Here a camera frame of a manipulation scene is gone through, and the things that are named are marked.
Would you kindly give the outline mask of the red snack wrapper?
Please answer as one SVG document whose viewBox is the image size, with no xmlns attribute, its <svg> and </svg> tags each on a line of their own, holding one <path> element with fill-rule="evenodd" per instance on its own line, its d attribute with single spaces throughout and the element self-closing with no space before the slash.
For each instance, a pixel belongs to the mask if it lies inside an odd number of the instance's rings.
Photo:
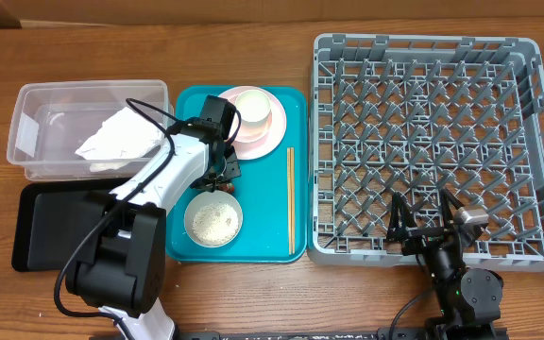
<svg viewBox="0 0 544 340">
<path fill-rule="evenodd" d="M 217 189 L 229 194 L 234 193 L 234 186 L 232 183 L 224 183 L 217 186 Z"/>
</svg>

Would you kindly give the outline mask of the white napkin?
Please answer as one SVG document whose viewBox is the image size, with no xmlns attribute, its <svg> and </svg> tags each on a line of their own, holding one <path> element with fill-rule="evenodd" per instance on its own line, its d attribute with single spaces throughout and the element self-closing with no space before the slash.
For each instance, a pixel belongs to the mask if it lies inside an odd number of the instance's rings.
<svg viewBox="0 0 544 340">
<path fill-rule="evenodd" d="M 163 133 L 140 114 L 125 107 L 104 121 L 75 154 L 87 161 L 91 172 L 117 170 L 143 158 L 158 146 Z"/>
</svg>

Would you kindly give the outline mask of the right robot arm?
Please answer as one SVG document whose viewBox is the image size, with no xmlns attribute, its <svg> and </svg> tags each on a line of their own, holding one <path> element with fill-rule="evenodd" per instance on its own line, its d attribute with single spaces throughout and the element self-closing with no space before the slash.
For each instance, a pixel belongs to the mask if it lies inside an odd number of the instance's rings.
<svg viewBox="0 0 544 340">
<path fill-rule="evenodd" d="M 501 318 L 502 277 L 487 269 L 469 269 L 464 260 L 465 249 L 484 233 L 489 216 L 482 207 L 464 204 L 447 189 L 439 192 L 439 198 L 442 225 L 421 229 L 405 198 L 392 195 L 386 239 L 399 243 L 404 256 L 416 257 L 432 287 L 397 312 L 387 337 L 398 339 L 403 314 L 434 293 L 441 315 L 428 318 L 411 335 L 413 339 L 506 339 L 507 331 L 493 325 Z"/>
</svg>

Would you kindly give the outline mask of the grey bowl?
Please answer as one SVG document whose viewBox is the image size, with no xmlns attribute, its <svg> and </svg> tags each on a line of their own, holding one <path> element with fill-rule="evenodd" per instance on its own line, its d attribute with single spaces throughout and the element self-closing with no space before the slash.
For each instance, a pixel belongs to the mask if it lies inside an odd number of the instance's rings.
<svg viewBox="0 0 544 340">
<path fill-rule="evenodd" d="M 226 192 L 203 192 L 193 198 L 184 214 L 188 236 L 196 244 L 223 247 L 240 232 L 243 211 L 237 199 Z"/>
</svg>

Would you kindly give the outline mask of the white rice pile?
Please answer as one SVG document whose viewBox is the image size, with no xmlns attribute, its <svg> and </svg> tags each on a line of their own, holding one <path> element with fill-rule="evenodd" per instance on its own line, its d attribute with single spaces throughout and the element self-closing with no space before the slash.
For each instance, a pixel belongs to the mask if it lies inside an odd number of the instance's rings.
<svg viewBox="0 0 544 340">
<path fill-rule="evenodd" d="M 207 247 L 220 247 L 239 231 L 237 211 L 227 203 L 201 207 L 193 218 L 192 230 L 197 241 Z"/>
</svg>

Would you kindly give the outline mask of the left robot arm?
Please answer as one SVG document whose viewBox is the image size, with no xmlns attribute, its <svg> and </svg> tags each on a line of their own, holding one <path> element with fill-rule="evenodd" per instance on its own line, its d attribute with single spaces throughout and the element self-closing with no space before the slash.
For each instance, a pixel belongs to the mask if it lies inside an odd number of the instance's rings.
<svg viewBox="0 0 544 340">
<path fill-rule="evenodd" d="M 214 189 L 240 174 L 228 123 L 190 118 L 164 130 L 159 153 L 106 195 L 88 195 L 84 237 L 57 277 L 54 301 L 67 316 L 111 320 L 125 339 L 173 339 L 159 300 L 167 214 L 191 188 Z"/>
</svg>

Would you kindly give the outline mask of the wooden chopstick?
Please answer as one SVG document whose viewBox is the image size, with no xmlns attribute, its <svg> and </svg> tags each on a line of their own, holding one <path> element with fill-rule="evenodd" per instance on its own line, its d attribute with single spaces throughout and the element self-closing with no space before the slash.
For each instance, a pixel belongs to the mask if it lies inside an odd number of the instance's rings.
<svg viewBox="0 0 544 340">
<path fill-rule="evenodd" d="M 292 188 L 292 174 L 293 174 L 293 147 L 288 147 L 286 150 L 286 179 L 287 179 L 287 226 L 288 226 L 288 250 L 289 255 L 294 252 L 293 246 L 293 188 Z"/>
<path fill-rule="evenodd" d="M 290 222 L 289 222 L 289 236 L 290 236 L 290 254 L 295 253 L 295 179 L 294 179 L 294 148 L 289 147 L 288 149 L 288 181 L 289 181 L 289 213 L 290 213 Z"/>
</svg>

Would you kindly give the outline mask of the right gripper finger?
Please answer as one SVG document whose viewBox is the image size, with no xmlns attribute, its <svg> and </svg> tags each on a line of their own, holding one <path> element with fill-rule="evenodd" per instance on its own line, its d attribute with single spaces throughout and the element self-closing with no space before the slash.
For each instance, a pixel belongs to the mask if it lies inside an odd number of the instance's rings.
<svg viewBox="0 0 544 340">
<path fill-rule="evenodd" d="M 440 212 L 445 227 L 451 227 L 453 214 L 451 209 L 458 210 L 465 206 L 450 190 L 443 188 L 439 191 Z"/>
<path fill-rule="evenodd" d="M 402 231 L 415 228 L 417 223 L 409 210 L 405 198 L 399 194 L 392 194 L 390 209 L 389 231 Z"/>
</svg>

